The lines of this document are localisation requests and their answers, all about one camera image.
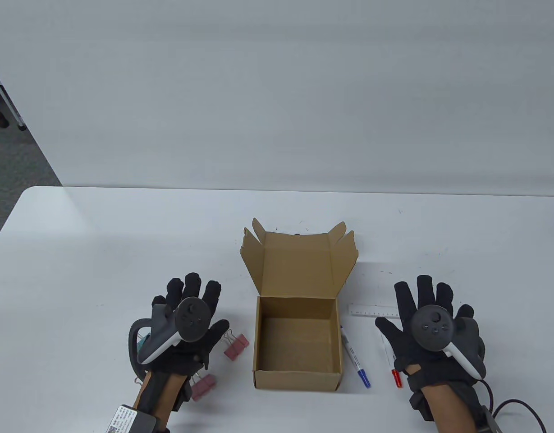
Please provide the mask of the person's right hand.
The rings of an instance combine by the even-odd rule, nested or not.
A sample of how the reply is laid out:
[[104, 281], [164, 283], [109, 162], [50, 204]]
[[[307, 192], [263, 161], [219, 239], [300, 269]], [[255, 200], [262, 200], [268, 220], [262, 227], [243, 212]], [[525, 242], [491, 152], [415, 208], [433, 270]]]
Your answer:
[[413, 299], [408, 283], [400, 281], [394, 285], [398, 313], [402, 328], [399, 329], [388, 319], [381, 317], [375, 325], [389, 341], [396, 356], [394, 367], [408, 375], [413, 392], [424, 388], [450, 385], [472, 388], [477, 379], [471, 377], [458, 361], [442, 352], [432, 352], [423, 348], [413, 336], [413, 317], [424, 307], [436, 306], [444, 316], [458, 324], [462, 319], [473, 319], [473, 308], [463, 304], [453, 316], [453, 290], [444, 282], [433, 286], [431, 276], [417, 277], [417, 301]]

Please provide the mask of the person's left hand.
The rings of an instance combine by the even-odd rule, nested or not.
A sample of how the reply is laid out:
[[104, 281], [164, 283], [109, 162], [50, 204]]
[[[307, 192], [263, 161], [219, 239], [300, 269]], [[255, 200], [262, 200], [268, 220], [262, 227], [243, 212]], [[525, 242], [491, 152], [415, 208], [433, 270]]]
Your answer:
[[[200, 276], [196, 272], [188, 273], [183, 281], [173, 278], [167, 284], [167, 295], [156, 296], [152, 305], [164, 305], [165, 310], [170, 313], [187, 297], [199, 297], [201, 283]], [[193, 343], [180, 342], [168, 348], [149, 364], [147, 371], [192, 377], [199, 370], [208, 368], [210, 353], [228, 328], [229, 322], [226, 319], [215, 322], [200, 340]]]

